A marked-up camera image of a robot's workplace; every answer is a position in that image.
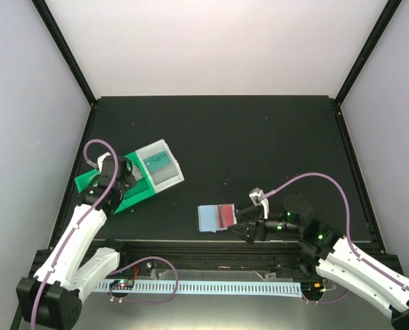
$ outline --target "green plastic holder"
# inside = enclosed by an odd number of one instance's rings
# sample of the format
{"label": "green plastic holder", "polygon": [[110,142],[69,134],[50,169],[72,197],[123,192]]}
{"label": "green plastic holder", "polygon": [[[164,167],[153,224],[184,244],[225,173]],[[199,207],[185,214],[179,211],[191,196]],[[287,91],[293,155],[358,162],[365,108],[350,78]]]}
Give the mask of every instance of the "green plastic holder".
{"label": "green plastic holder", "polygon": [[[125,155],[128,158],[133,166],[138,167],[142,174],[142,178],[137,181],[137,185],[132,187],[124,194],[124,198],[122,203],[119,205],[118,209],[114,212],[119,213],[122,212],[124,209],[129,208],[132,205],[135,205],[153,195],[155,195],[155,190],[153,187],[153,183],[151,182],[150,175],[146,170],[146,167],[143,166],[139,157],[135,152]],[[99,170],[91,170],[85,174],[79,175],[74,179],[76,182],[76,187],[78,188],[78,192],[81,192],[86,187],[88,187],[89,182],[93,179],[94,176],[99,174]]]}

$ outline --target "clear plastic box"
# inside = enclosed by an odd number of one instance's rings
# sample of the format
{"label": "clear plastic box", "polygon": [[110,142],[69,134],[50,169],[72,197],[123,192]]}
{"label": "clear plastic box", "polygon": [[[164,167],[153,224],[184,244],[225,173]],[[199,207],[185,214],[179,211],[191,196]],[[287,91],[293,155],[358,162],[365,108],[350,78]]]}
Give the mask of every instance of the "clear plastic box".
{"label": "clear plastic box", "polygon": [[[133,164],[137,185],[124,194],[115,213],[184,181],[179,164],[164,140],[144,146],[125,157]],[[98,170],[91,170],[76,177],[74,181],[78,191],[84,190],[98,173]]]}

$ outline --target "white wall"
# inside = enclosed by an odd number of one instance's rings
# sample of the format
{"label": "white wall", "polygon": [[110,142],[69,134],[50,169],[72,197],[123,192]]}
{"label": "white wall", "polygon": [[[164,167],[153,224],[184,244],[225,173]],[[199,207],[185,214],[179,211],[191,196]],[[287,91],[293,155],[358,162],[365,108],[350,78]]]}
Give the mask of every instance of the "white wall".
{"label": "white wall", "polygon": [[409,275],[409,0],[403,1],[343,112],[390,253]]}
{"label": "white wall", "polygon": [[48,0],[97,98],[335,97],[387,0]]}
{"label": "white wall", "polygon": [[46,248],[89,106],[31,1],[0,1],[0,329]]}

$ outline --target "gray floor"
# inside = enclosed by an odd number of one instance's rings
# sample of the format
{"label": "gray floor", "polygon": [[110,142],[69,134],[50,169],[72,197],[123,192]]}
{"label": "gray floor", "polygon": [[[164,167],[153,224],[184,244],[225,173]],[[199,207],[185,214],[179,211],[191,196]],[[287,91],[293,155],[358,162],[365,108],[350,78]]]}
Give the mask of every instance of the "gray floor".
{"label": "gray floor", "polygon": [[[23,323],[21,329],[30,329],[30,324]],[[325,306],[306,305],[297,298],[187,295],[178,295],[165,305],[144,306],[110,302],[106,294],[92,294],[85,302],[82,315],[74,329],[388,330],[393,328],[389,319],[355,295],[349,296],[336,305]]]}
{"label": "gray floor", "polygon": [[[334,106],[327,96],[102,97],[89,139],[102,138],[126,155],[163,138],[185,180],[115,214],[96,238],[240,241],[231,232],[198,232],[197,206],[236,203],[243,209],[252,205],[248,192],[255,187],[270,191],[301,173],[322,172],[346,191],[353,240],[370,241]],[[90,148],[94,159],[102,153],[101,146]],[[90,170],[82,162],[78,174]],[[271,212],[278,212],[292,193],[302,193],[319,219],[344,232],[343,201],[334,185],[318,178],[301,180],[270,198]],[[71,195],[63,205],[67,221],[79,201],[77,189]],[[280,234],[267,238],[295,239]]]}

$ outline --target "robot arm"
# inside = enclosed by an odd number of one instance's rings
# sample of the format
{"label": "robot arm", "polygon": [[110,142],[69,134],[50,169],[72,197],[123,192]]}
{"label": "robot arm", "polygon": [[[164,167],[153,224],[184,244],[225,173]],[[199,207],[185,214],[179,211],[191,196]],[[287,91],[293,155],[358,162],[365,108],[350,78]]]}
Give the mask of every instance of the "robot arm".
{"label": "robot arm", "polygon": [[[107,187],[115,171],[109,153],[98,158],[98,168],[100,174],[81,192],[71,221],[49,258],[34,278],[22,278],[16,287],[21,313],[28,322],[31,321],[34,300],[39,293],[41,298],[36,324],[53,329],[71,329],[79,318],[85,299],[119,265],[120,251],[114,246],[98,249],[80,267],[99,229],[120,205],[124,193],[136,185],[132,163],[127,158],[118,157],[116,179],[109,192]],[[95,204],[97,206],[87,213]]]}
{"label": "robot arm", "polygon": [[[301,261],[303,264],[299,265],[302,273],[333,280],[375,306],[391,319],[396,330],[409,330],[409,290],[406,290],[409,289],[409,278],[394,272],[351,243],[360,255],[357,257],[347,238],[317,220],[313,207],[300,194],[288,196],[283,210],[274,217],[269,213],[268,201],[262,190],[254,189],[250,199],[254,207],[238,211],[238,223],[230,226],[229,231],[248,243],[253,243],[256,235],[264,241],[268,232],[297,235],[306,256]],[[253,219],[246,217],[248,213],[254,213]],[[405,287],[394,283],[385,274]]]}
{"label": "robot arm", "polygon": [[[357,294],[390,318],[397,330],[409,330],[409,278],[386,267],[352,244],[327,224],[312,220],[299,241],[303,251],[311,256],[311,266],[316,274],[328,278]],[[400,287],[381,272],[396,278]]]}

